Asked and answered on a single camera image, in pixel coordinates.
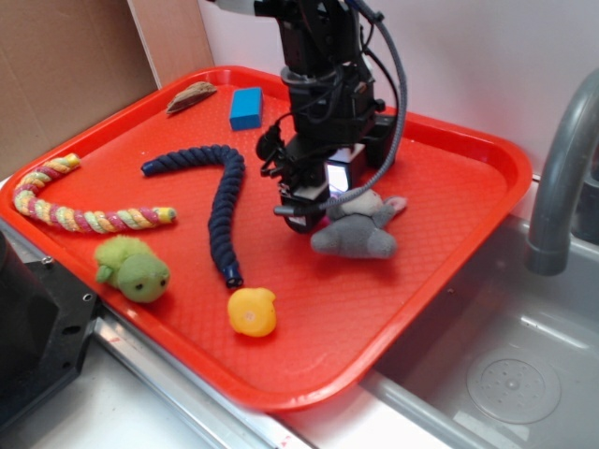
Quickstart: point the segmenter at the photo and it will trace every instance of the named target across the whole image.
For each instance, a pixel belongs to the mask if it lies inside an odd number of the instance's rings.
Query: rainbow rope
[[[70,232],[123,232],[168,225],[177,212],[173,208],[139,208],[115,212],[73,210],[39,199],[36,195],[46,184],[62,178],[80,164],[76,154],[52,159],[22,177],[13,193],[15,208],[27,217],[47,225],[58,225]]]

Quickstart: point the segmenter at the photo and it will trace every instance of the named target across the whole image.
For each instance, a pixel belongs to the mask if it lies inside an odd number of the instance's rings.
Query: sink
[[[599,447],[599,251],[539,276],[527,231],[509,216],[365,380],[453,447]]]

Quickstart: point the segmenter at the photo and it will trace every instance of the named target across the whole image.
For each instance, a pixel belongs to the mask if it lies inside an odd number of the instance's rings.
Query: mouse ear
[[[408,205],[408,200],[403,196],[391,196],[385,200],[385,204],[392,206],[396,212],[399,212],[405,209]]]

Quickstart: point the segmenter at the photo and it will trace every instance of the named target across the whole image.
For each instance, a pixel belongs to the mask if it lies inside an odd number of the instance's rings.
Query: faucet
[[[534,201],[524,263],[544,276],[565,270],[571,233],[599,244],[599,69],[560,121]]]

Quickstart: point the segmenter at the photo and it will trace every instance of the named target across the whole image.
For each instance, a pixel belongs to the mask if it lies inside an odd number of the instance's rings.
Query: red tray
[[[218,92],[167,116],[172,97],[200,80]],[[262,129],[233,132],[232,93],[254,86],[264,93]],[[383,197],[408,198],[405,212],[387,226],[398,253],[386,261],[332,258],[314,253],[309,236],[273,215],[276,182],[259,175],[256,141],[287,111],[278,77],[242,67],[199,71],[22,168],[0,192],[0,215],[230,398],[267,412],[315,404],[359,380],[524,195],[532,172],[522,151],[505,140],[410,114],[396,164],[375,186]],[[292,122],[283,125],[289,139]],[[151,178],[140,171],[158,155],[212,144],[228,144],[245,157],[233,244],[246,286],[267,287],[277,296],[278,325],[265,338],[233,331],[226,314],[231,292],[210,258],[207,222],[222,168]],[[95,282],[94,250],[112,236],[69,233],[14,209],[18,180],[71,152],[81,158],[80,168],[50,183],[40,198],[79,210],[177,210],[177,224],[131,233],[171,268],[171,284],[155,303],[132,303]]]

